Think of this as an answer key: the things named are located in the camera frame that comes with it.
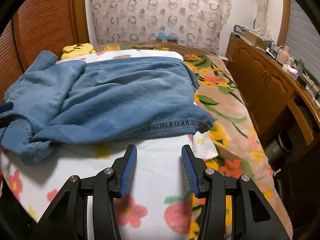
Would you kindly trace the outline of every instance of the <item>stuffed animal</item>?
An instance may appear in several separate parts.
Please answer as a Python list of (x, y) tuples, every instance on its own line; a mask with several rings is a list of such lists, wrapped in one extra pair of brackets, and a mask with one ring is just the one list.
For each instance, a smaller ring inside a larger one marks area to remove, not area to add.
[(96, 53), (96, 51), (93, 49), (93, 46), (90, 43), (83, 43), (81, 45), (75, 44), (72, 46), (66, 46), (62, 49), (62, 52), (63, 52), (63, 54), (61, 56), (61, 59), (82, 56), (85, 54)]

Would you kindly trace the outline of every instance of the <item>brown floral bedspread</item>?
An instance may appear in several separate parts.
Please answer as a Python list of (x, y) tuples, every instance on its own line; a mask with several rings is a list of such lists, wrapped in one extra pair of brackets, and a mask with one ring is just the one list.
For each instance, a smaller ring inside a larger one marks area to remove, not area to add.
[[(216, 119), (213, 128), (209, 131), (209, 136), (219, 156), (207, 160), (207, 166), (234, 178), (238, 178), (241, 174), (249, 175), (276, 211), (292, 239), (292, 225), (275, 190), (273, 171), (268, 164), (238, 88), (222, 60), (200, 49), (162, 42), (102, 45), (96, 51), (121, 49), (171, 50), (183, 56), (185, 64), (195, 73), (200, 82), (200, 88), (195, 93), (195, 102)], [(199, 233), (203, 208), (203, 201), (193, 198), (189, 239), (196, 239)], [(227, 196), (226, 236), (231, 234), (231, 214), (231, 197)]]

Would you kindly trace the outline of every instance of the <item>silver screw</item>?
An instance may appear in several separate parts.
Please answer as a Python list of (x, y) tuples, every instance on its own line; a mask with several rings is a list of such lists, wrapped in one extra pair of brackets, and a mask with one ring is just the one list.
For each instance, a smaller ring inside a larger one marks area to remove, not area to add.
[(207, 174), (214, 174), (214, 169), (212, 169), (212, 168), (207, 168), (206, 170), (205, 170), (205, 173), (207, 173)]
[(78, 176), (77, 176), (77, 175), (72, 175), (72, 176), (69, 178), (69, 180), (70, 180), (71, 182), (75, 182), (75, 181), (78, 180)]
[(104, 173), (105, 173), (105, 174), (111, 174), (111, 173), (113, 173), (113, 169), (111, 169), (111, 168), (106, 168), (106, 169), (104, 170)]
[(248, 175), (242, 175), (242, 176), (241, 176), (241, 179), (242, 179), (243, 181), (249, 181), (249, 180), (250, 180), (250, 177), (249, 177)]

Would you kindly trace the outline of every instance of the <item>trash can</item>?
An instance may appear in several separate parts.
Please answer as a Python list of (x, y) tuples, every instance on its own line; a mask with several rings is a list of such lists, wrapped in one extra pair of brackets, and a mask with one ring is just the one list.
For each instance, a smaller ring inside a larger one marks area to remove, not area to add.
[(284, 153), (292, 151), (292, 141), (287, 131), (281, 131), (272, 143), (264, 150), (269, 162), (274, 162), (281, 158)]

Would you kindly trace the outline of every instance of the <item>denim garment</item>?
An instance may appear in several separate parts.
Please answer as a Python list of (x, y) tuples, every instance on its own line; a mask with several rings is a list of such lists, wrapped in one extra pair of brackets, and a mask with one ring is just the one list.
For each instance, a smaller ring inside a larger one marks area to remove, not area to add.
[(42, 51), (5, 95), (14, 116), (1, 145), (30, 165), (52, 142), (92, 144), (208, 131), (214, 119), (193, 104), (196, 76), (180, 59), (138, 57), (56, 64)]

